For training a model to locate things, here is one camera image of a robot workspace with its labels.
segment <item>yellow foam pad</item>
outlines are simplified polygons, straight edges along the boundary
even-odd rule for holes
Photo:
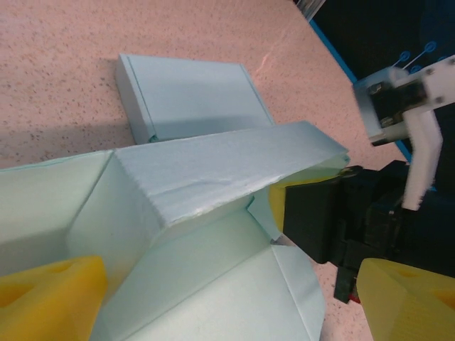
[[[365,259],[357,291],[375,341],[454,340],[454,278]]]
[[[89,340],[106,290],[98,256],[0,277],[0,340]]]

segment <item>pink speckled tabletop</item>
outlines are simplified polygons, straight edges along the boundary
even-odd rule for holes
[[[368,143],[350,83],[289,0],[3,0],[0,168],[133,144],[119,53],[243,63],[279,123],[309,120],[353,163],[402,158]],[[322,340],[371,340],[360,305],[327,299]]]

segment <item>dark background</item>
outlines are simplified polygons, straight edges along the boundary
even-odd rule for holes
[[[408,71],[455,54],[455,0],[326,0],[313,20],[358,80],[394,65],[408,51],[409,59],[396,64],[404,67],[429,43],[435,49]],[[455,194],[450,166],[455,160],[455,104],[435,112],[444,138],[436,187]],[[410,141],[403,143],[412,152]]]

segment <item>red component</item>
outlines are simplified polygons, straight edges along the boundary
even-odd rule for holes
[[[354,302],[360,304],[360,299],[359,299],[359,297],[358,297],[357,295],[354,295],[353,293],[349,295],[349,299],[350,299],[351,301],[354,301]]]

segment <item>folded cardboard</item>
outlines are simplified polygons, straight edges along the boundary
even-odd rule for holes
[[[121,54],[116,81],[137,144],[274,123],[241,64]]]
[[[100,255],[109,288],[91,340],[318,340],[309,260],[271,245],[248,207],[273,183],[346,162],[299,122],[2,170],[0,275]]]

